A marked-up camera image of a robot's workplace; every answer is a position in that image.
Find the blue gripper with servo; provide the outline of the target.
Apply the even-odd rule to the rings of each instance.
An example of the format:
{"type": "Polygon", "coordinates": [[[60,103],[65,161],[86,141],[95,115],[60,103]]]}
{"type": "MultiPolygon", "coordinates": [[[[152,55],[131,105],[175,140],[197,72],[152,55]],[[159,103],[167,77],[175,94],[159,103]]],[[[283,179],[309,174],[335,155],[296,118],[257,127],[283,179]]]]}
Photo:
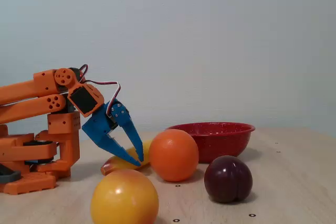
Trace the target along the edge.
{"type": "Polygon", "coordinates": [[[121,158],[122,160],[140,166],[143,161],[143,143],[133,124],[127,108],[119,101],[114,101],[109,109],[110,117],[106,115],[107,104],[103,104],[92,113],[91,118],[82,126],[83,131],[101,149],[121,158]],[[133,158],[116,140],[109,135],[116,127],[122,127],[138,155],[139,161],[133,158]]]}

